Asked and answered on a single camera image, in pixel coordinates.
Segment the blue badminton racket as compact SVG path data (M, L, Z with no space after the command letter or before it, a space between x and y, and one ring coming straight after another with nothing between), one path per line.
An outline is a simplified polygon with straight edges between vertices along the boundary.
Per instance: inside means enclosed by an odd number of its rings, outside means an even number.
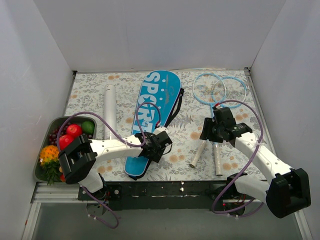
M236 102L225 102L215 108L213 113L218 113L218 120L226 120L231 116L231 109L235 109L244 102L247 97L246 84L237 77L225 76L221 78L222 83L217 83L213 91L215 103L236 100Z
M192 92L195 99L210 107L211 118L214 117L213 107L214 105L224 100L226 97L226 85L223 80L214 73L202 73L196 77L192 85ZM197 151L193 157L193 160L189 164L191 168L195 168L198 160L200 159L203 150L207 142L200 140ZM222 165L220 149L216 142L213 143L213 157L215 164L215 173L217 176L222 176Z

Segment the blue racket bag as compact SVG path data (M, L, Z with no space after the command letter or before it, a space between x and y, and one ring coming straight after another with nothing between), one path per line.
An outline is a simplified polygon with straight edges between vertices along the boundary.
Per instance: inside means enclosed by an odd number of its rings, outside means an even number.
M153 133L158 127L168 127L182 105L184 89L180 78L168 70L155 70L142 81L136 104L137 117L132 125L132 134ZM171 151L166 148L163 155ZM153 161L145 157L127 157L125 173L132 179L142 178Z

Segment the white shuttlecock tube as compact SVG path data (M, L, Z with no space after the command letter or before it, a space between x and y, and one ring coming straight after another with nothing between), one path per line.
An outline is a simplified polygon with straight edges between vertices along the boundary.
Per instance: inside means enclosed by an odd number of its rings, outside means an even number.
M116 103L116 88L112 84L107 84L104 87L104 110L103 119L116 132L117 131L117 103Z

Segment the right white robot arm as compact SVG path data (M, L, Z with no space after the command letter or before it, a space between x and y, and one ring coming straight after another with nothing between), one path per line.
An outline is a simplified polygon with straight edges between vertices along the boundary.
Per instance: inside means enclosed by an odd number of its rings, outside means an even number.
M225 188L215 198L211 210L215 214L229 214L238 210L216 210L227 192L232 199L247 195L266 204L277 218L284 218L311 205L309 176L302 168L294 169L281 161L245 123L236 123L228 107L214 108L213 117L204 119L200 139L215 143L229 142L249 158L265 177L265 181L247 175L244 170L232 175Z

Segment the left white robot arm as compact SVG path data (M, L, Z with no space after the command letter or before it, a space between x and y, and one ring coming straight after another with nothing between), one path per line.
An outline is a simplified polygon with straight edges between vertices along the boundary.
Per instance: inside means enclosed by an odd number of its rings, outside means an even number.
M126 157L144 157L159 162L172 140L165 127L153 133L140 132L134 135L111 140L88 139L78 136L58 154L65 182L85 187L95 200L106 196L103 178L92 170L95 163Z

